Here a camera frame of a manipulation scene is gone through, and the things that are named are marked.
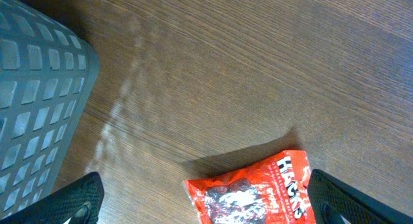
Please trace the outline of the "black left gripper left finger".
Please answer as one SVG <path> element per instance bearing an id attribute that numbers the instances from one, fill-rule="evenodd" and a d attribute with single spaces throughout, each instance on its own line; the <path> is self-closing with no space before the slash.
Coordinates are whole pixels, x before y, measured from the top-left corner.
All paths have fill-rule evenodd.
<path id="1" fill-rule="evenodd" d="M 1 220 L 1 223 L 92 223 L 99 219 L 105 190 L 91 172 L 53 194 Z"/>

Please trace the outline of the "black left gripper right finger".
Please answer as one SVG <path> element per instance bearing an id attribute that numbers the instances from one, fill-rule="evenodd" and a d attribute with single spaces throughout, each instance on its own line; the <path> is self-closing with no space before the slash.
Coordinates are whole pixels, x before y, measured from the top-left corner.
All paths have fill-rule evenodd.
<path id="1" fill-rule="evenodd" d="M 314 169 L 307 187 L 316 223 L 412 223 L 412 218 Z"/>

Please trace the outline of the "red Hacks candy bag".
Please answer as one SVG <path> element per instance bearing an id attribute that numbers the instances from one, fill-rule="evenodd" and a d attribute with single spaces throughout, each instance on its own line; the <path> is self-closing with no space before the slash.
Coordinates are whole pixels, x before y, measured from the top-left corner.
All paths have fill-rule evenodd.
<path id="1" fill-rule="evenodd" d="M 185 188 L 201 223 L 315 223 L 310 174 L 304 150 L 284 150 L 220 176 L 186 180 Z"/>

